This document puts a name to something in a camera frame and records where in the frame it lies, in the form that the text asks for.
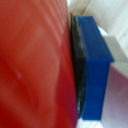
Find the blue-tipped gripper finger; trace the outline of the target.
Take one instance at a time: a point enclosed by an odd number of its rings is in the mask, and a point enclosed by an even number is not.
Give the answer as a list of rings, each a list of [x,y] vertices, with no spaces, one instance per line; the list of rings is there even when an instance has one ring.
[[[79,116],[100,120],[114,58],[92,16],[71,16],[71,48]]]

